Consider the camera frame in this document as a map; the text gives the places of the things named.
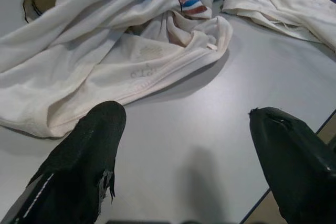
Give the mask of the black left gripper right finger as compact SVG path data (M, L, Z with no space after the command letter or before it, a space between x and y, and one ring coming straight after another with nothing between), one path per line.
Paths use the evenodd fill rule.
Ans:
M252 109L249 128L265 179L288 224L336 224L336 150L301 119Z

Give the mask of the plain white garment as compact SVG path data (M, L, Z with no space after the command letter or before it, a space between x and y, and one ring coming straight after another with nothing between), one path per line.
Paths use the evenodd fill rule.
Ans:
M336 52L336 0L224 0L222 12Z

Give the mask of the white shirt blue red print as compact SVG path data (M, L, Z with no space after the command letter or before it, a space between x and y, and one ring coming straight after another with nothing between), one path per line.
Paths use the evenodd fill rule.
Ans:
M0 125L62 137L218 61L233 29L213 0L56 0L0 38Z

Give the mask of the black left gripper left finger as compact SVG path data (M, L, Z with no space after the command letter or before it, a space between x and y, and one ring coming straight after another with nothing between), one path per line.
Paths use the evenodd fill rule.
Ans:
M95 224L127 116L115 101L96 105L48 155L0 224Z

